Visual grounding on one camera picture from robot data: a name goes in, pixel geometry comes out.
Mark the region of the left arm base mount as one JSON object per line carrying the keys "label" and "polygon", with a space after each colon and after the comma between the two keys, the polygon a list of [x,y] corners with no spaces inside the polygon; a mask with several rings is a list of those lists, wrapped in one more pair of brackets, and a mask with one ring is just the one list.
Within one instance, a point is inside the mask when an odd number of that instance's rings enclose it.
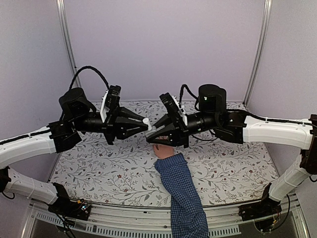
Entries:
{"label": "left arm base mount", "polygon": [[83,198],[71,200],[63,185],[53,183],[57,200],[49,204],[49,211],[61,216],[87,221],[91,212],[91,203]]}

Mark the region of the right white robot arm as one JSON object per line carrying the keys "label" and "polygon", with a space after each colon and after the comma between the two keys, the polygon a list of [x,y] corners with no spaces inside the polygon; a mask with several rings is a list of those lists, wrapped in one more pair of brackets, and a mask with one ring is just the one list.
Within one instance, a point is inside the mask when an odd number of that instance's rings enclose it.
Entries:
{"label": "right white robot arm", "polygon": [[262,201],[256,206],[260,216],[267,216],[289,192],[317,173],[317,117],[290,120],[254,115],[226,107],[226,90],[213,84],[199,87],[196,113],[187,114],[181,100],[169,93],[160,100],[167,113],[146,134],[149,143],[189,146],[189,136],[211,131],[216,138],[236,144],[264,142],[297,147],[301,150],[293,165],[281,178],[265,187]]}

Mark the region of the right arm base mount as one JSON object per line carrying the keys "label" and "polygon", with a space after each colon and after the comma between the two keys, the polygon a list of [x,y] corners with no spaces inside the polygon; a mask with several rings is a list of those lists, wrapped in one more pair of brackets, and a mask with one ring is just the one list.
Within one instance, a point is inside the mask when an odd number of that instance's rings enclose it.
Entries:
{"label": "right arm base mount", "polygon": [[280,201],[274,201],[269,198],[270,187],[271,183],[264,188],[262,198],[259,202],[239,206],[238,214],[243,221],[277,214],[282,211]]}

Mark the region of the blue checkered sleeve forearm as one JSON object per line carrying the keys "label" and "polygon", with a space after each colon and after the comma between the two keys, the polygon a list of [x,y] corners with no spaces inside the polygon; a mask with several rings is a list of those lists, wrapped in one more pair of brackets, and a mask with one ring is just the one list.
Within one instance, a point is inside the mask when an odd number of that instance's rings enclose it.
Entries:
{"label": "blue checkered sleeve forearm", "polygon": [[207,217],[183,154],[158,159],[155,169],[171,196],[171,230],[174,238],[208,238]]}

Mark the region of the person's bare hand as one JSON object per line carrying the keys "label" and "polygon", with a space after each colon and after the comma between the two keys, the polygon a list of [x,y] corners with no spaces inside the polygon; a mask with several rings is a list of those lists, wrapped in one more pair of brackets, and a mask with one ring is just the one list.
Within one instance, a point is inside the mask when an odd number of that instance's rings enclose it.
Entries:
{"label": "person's bare hand", "polygon": [[161,145],[161,144],[155,144],[153,146],[154,153],[160,160],[164,160],[166,158],[169,158],[173,156],[174,153],[174,148],[166,145]]}

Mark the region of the clear nail polish bottle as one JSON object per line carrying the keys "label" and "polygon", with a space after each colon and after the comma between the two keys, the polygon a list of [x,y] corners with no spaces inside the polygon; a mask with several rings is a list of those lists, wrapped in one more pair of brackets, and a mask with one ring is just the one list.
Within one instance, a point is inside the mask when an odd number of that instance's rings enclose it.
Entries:
{"label": "clear nail polish bottle", "polygon": [[145,131],[144,135],[147,140],[154,140],[160,137],[158,130],[155,126],[153,126],[151,130]]}

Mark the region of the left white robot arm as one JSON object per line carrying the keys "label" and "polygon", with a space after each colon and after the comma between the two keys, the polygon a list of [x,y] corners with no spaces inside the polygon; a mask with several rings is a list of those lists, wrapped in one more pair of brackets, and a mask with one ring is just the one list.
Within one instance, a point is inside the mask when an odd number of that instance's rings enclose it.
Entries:
{"label": "left white robot arm", "polygon": [[87,99],[84,90],[76,87],[68,90],[59,99],[63,115],[33,132],[5,139],[0,142],[0,190],[24,195],[54,204],[63,215],[70,215],[73,203],[64,186],[44,183],[24,176],[11,164],[44,154],[61,153],[74,148],[86,132],[102,133],[109,145],[115,139],[123,140],[152,129],[148,118],[140,116],[119,105],[120,86],[111,86],[106,91],[102,107],[98,111]]}

